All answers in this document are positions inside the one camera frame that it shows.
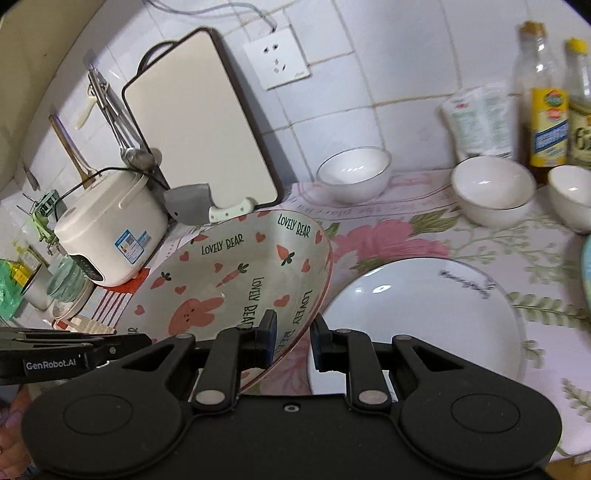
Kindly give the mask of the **person's hand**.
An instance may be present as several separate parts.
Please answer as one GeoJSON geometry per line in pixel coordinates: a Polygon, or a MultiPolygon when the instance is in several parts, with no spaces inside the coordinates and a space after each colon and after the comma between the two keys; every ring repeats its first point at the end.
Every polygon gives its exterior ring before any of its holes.
{"type": "Polygon", "coordinates": [[[23,441],[21,424],[31,404],[28,389],[23,386],[7,410],[1,413],[1,478],[15,479],[31,464],[31,457],[23,441]]]}

